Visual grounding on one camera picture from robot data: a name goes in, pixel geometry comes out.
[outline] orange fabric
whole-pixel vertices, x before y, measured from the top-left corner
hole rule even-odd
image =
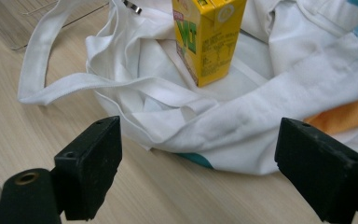
[[[358,101],[324,111],[304,121],[328,134],[358,127]]]

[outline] juice box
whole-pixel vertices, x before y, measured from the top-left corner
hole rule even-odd
[[[201,87],[224,77],[246,0],[172,0],[177,52]]]

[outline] white cloth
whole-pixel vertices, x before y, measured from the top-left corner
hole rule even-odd
[[[85,1],[60,0],[35,28],[21,71],[22,103],[48,105],[95,89],[139,144],[263,175],[277,170],[282,117],[303,119],[358,99],[358,36],[351,32],[358,6],[343,0],[248,0],[241,28],[250,35],[240,34],[229,75],[202,89],[175,52],[171,0],[134,1],[141,16],[112,0],[107,24],[86,40],[87,73],[44,87],[52,42]],[[330,15],[341,8],[353,16]],[[358,129],[337,138],[348,144],[356,136]]]

